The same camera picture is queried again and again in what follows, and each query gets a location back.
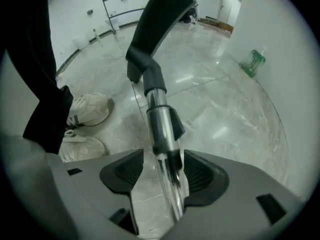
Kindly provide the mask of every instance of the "white sneaker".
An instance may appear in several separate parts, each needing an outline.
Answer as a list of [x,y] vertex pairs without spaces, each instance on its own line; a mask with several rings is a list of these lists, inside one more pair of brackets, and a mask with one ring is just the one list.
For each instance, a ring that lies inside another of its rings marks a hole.
[[72,102],[67,128],[95,126],[106,120],[115,106],[114,100],[101,93],[90,93]]
[[59,156],[64,163],[100,158],[107,155],[104,144],[95,137],[82,137],[67,130],[59,149]]

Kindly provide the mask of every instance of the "polished floor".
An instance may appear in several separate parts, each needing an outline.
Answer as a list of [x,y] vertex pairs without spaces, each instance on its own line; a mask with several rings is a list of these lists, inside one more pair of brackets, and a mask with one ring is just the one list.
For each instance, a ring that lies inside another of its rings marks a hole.
[[[75,97],[100,92],[114,99],[107,121],[77,133],[97,137],[111,154],[144,149],[133,209],[139,237],[156,239],[172,223],[149,142],[143,83],[132,84],[127,78],[125,54],[135,28],[124,28],[82,50],[59,85],[68,85]],[[288,186],[290,159],[277,111],[261,86],[224,53],[228,40],[210,26],[178,23],[154,56],[162,68],[168,102],[186,129],[181,148],[254,165]]]

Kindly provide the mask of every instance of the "black pant leg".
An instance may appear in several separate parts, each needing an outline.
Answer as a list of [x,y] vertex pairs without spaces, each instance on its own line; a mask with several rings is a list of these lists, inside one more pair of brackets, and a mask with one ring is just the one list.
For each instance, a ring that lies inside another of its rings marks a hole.
[[7,50],[18,73],[39,99],[23,137],[57,154],[73,96],[67,86],[57,87],[48,0],[14,2],[14,7],[7,7],[11,8],[7,31],[15,33],[6,37]]

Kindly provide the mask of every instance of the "door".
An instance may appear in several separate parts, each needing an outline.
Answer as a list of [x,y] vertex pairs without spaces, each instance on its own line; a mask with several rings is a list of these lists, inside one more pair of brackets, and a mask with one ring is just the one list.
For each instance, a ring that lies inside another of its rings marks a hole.
[[231,7],[232,7],[231,0],[222,0],[219,19],[218,19],[220,22],[228,23]]

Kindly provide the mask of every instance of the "chrome tube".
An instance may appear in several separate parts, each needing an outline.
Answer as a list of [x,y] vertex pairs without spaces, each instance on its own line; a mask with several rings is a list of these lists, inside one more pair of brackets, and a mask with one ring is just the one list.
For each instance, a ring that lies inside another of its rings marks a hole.
[[177,159],[181,161],[180,145],[174,137],[166,93],[162,89],[153,89],[147,93],[147,100],[149,134],[157,170],[172,220],[176,223],[183,215],[185,198],[180,179],[181,167],[176,163]]

